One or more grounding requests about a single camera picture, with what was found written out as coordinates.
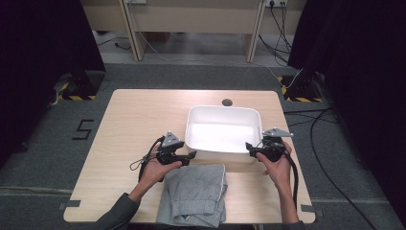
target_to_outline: gray floor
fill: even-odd
[[[117,36],[125,34],[95,34],[98,43]],[[278,40],[276,36],[264,38],[273,46]],[[107,73],[97,99],[59,101],[44,114],[29,140],[29,150],[13,154],[1,169],[0,229],[78,229],[85,225],[65,222],[59,206],[69,200],[108,100],[117,88],[274,90],[285,112],[329,107],[326,95],[322,103],[285,101],[276,77],[293,75],[297,70],[281,67],[261,44],[256,50],[256,64],[247,64],[239,35],[171,34],[167,43],[151,43],[159,55],[148,48],[141,62],[133,60],[130,50],[117,48],[115,42],[129,46],[126,39],[100,46]],[[302,114],[315,117],[319,112]],[[82,135],[77,127],[83,119],[93,120],[83,126],[92,129],[90,136],[74,141],[73,137]],[[293,142],[317,214],[307,229],[371,229],[322,172],[310,145],[313,120],[286,115],[286,121],[295,133]],[[376,229],[404,229],[371,172],[357,161],[333,111],[314,126],[313,139],[328,175]],[[264,228],[281,229],[279,225]]]

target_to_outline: sleeve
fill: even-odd
[[[114,206],[96,222],[86,227],[88,230],[117,229],[127,224],[138,211],[139,204],[123,194]]]
[[[282,230],[305,230],[305,224],[302,221],[290,224],[283,224]]]

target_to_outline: folded gray cloth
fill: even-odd
[[[165,176],[157,222],[175,226],[218,227],[225,221],[224,165],[190,165]]]

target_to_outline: black tape mark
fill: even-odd
[[[86,137],[74,137],[74,138],[72,138],[72,140],[75,140],[75,141],[87,140],[87,138],[89,138],[89,135],[90,135],[90,132],[92,131],[92,129],[81,129],[81,125],[85,122],[94,122],[94,121],[95,120],[86,120],[86,119],[81,120],[77,131],[87,132]]]

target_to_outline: white plastic basin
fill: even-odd
[[[196,160],[213,163],[251,163],[245,142],[260,142],[262,125],[252,108],[214,105],[194,106],[189,111],[185,144],[196,150]]]

